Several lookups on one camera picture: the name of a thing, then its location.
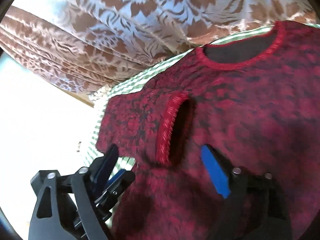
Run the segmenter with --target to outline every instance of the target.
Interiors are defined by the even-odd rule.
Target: brown patterned curtain
[[[317,20],[307,0],[62,1],[50,17],[12,6],[0,24],[0,46],[24,67],[77,93],[111,87],[231,33],[275,20]]]

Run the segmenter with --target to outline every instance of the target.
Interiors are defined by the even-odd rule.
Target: floral curtain
[[[111,87],[235,32],[275,20],[317,21],[307,0],[55,0],[45,13],[25,7],[9,9],[0,46],[47,81],[78,93]]]

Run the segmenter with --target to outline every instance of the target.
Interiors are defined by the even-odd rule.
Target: red trim
[[[174,92],[168,102],[164,115],[162,117],[158,139],[156,160],[165,165],[171,165],[169,160],[170,140],[174,121],[181,104],[188,99],[188,94],[182,92]]]
[[[284,40],[284,36],[285,36],[285,22],[280,22],[277,21],[275,23],[275,26],[272,28],[271,31],[269,31],[268,33],[259,35],[259,37],[267,37],[269,35],[271,35],[272,33],[274,33],[274,31],[277,31],[277,37],[274,39],[274,41],[272,42],[272,44],[269,46],[269,48],[267,48],[265,51],[263,51],[261,54],[246,60],[244,62],[240,62],[240,63],[218,63],[218,62],[214,62],[213,60],[209,59],[206,54],[204,53],[204,48],[206,47],[226,47],[229,46],[230,44],[234,44],[237,42],[241,42],[243,40],[238,40],[238,41],[232,41],[226,44],[207,44],[203,47],[198,47],[196,48],[196,55],[198,57],[198,59],[200,60],[200,62],[202,62],[203,64],[205,64],[206,66],[216,69],[216,70],[235,70],[235,69],[240,69],[243,68],[245,66],[249,66],[252,65],[254,62],[256,62],[257,60],[261,60],[261,59],[265,59],[268,56],[272,55],[277,49],[278,47],[281,45],[282,41]],[[247,39],[254,39],[257,36],[253,36],[250,38],[246,38]]]

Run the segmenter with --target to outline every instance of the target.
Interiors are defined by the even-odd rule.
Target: neckline
[[[285,36],[285,22],[281,22],[281,21],[276,21],[275,25],[273,26],[273,28],[262,35],[259,35],[259,37],[267,37],[269,35],[271,35],[272,33],[274,33],[274,31],[277,31],[277,36],[275,37],[275,39],[273,40],[273,42],[271,43],[271,45],[265,49],[264,51],[262,51],[259,55],[245,60],[243,62],[239,62],[239,63],[218,63],[213,61],[212,59],[208,58],[206,56],[206,54],[204,53],[204,49],[207,47],[225,47],[228,46],[230,44],[234,44],[237,42],[241,42],[244,40],[238,40],[238,41],[232,41],[226,44],[207,44],[204,45],[203,47],[198,47],[196,48],[196,55],[197,58],[199,59],[200,62],[202,62],[204,65],[206,65],[207,67],[216,69],[216,70],[235,70],[235,69],[240,69],[246,66],[250,66],[253,63],[255,63],[258,60],[262,60],[262,59],[266,59],[267,57],[269,57],[270,55],[272,55],[281,45],[282,41],[284,40],[284,36]]]

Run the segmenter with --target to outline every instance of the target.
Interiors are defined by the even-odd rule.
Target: silver bolt
[[[240,174],[240,173],[241,173],[241,169],[238,168],[238,167],[235,167],[235,168],[233,168],[232,172],[233,172],[234,174]]]
[[[271,175],[270,173],[266,173],[266,174],[264,175],[264,177],[265,177],[266,179],[272,179],[272,175]]]
[[[82,167],[82,168],[79,169],[79,173],[80,173],[80,174],[85,174],[85,173],[88,172],[88,170],[89,170],[89,169],[88,169],[87,167]]]
[[[53,179],[56,176],[56,174],[54,172],[51,172],[47,175],[48,179]]]

